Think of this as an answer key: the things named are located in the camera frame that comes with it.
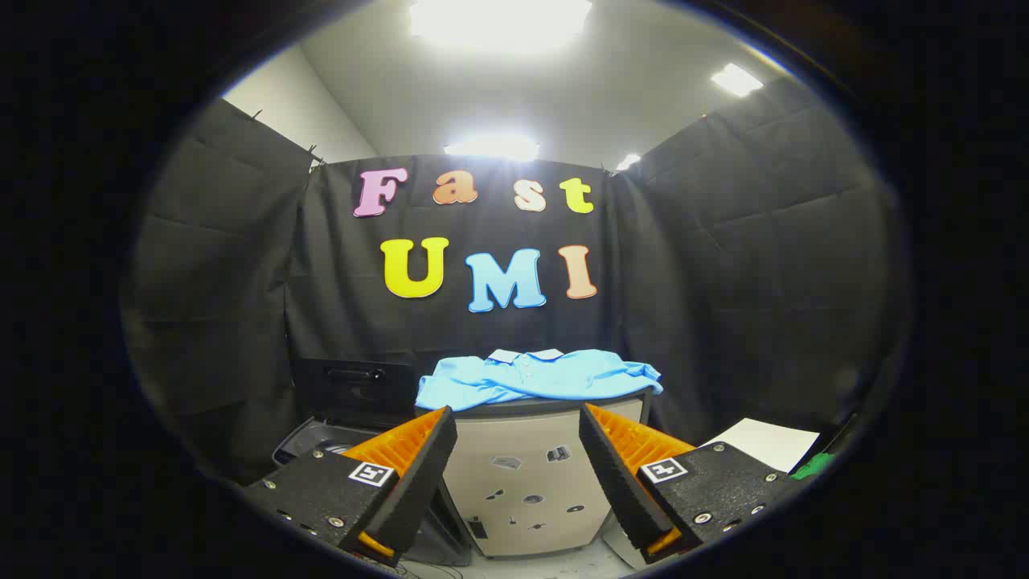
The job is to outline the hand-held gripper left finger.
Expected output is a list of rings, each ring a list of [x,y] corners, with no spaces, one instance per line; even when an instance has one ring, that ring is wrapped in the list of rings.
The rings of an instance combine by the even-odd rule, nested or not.
[[[349,556],[396,567],[442,480],[458,440],[443,406],[338,453],[313,448],[253,484],[244,498]]]

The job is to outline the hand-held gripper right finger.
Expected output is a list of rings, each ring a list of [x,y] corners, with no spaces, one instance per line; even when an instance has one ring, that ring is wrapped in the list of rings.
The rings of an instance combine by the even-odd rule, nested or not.
[[[792,499],[800,480],[724,441],[694,447],[582,404],[578,437],[620,530],[647,564],[719,541]]]

